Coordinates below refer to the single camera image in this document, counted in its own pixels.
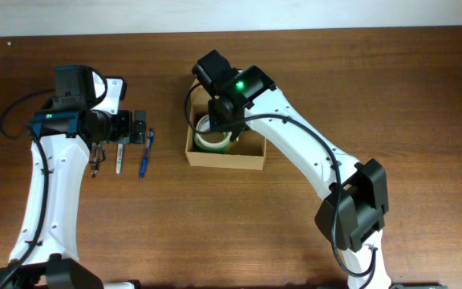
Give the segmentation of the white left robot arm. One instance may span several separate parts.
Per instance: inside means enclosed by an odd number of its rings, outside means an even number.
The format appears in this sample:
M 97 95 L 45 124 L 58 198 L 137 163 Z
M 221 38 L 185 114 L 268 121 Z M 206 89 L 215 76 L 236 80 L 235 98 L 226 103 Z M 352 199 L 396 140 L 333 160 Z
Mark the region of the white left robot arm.
M 26 212 L 0 288 L 138 288 L 137 280 L 104 283 L 79 262 L 76 224 L 87 166 L 98 169 L 105 144 L 143 144 L 145 113 L 119 108 L 127 83 L 96 69 L 54 70 L 52 97 L 26 125 L 33 170 Z

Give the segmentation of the green tape roll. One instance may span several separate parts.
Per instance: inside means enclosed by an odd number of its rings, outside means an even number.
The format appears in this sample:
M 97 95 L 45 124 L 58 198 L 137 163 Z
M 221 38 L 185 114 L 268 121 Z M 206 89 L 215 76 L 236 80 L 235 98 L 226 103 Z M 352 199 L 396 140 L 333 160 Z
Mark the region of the green tape roll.
M 195 134 L 193 141 L 196 146 L 207 153 L 225 153 L 230 146 L 230 135 L 225 134 L 224 139 L 218 142 L 208 142 L 201 135 Z

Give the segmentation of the blue ballpoint pen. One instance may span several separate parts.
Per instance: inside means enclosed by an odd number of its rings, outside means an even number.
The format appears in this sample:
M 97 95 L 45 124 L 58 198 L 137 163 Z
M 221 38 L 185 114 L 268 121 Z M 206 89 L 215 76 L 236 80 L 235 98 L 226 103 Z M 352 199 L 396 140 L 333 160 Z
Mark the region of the blue ballpoint pen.
M 148 134 L 145 141 L 145 150 L 140 163 L 139 179 L 142 180 L 145 176 L 148 167 L 148 158 L 151 151 L 152 143 L 154 141 L 154 131 L 152 128 L 148 130 Z

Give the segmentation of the white black marker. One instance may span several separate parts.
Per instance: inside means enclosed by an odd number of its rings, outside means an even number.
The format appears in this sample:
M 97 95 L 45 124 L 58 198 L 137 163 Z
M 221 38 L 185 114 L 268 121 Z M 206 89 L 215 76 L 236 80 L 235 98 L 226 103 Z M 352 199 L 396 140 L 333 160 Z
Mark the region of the white black marker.
M 117 146 L 117 154 L 116 154 L 116 159 L 115 159 L 115 172 L 117 174 L 122 173 L 123 156 L 124 156 L 124 145 L 123 144 L 118 144 L 118 146 Z

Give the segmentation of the cream masking tape roll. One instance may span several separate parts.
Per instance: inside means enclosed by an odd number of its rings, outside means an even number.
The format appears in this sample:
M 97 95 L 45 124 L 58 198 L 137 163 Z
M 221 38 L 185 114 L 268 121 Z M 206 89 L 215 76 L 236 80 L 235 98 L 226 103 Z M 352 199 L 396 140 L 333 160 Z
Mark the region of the cream masking tape roll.
M 200 132 L 206 132 L 210 130 L 210 117 L 209 115 L 205 115 L 200 118 L 200 120 L 197 122 L 196 130 Z M 200 134 L 205 140 L 208 142 L 218 142 L 224 139 L 225 134 L 229 134 L 231 138 L 231 132 L 212 132 L 210 134 Z

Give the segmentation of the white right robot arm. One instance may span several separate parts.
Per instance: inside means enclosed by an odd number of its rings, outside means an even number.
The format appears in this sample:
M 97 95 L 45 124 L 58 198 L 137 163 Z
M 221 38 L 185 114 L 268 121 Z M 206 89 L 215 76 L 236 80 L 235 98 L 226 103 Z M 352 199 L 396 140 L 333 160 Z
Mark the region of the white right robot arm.
M 389 288 L 382 253 L 389 210 L 386 170 L 375 159 L 361 163 L 328 141 L 285 98 L 259 67 L 232 67 L 218 51 L 200 58 L 192 73 L 209 94 L 209 128 L 235 141 L 259 133 L 283 153 L 313 186 L 322 204 L 314 221 L 330 242 L 349 288 Z

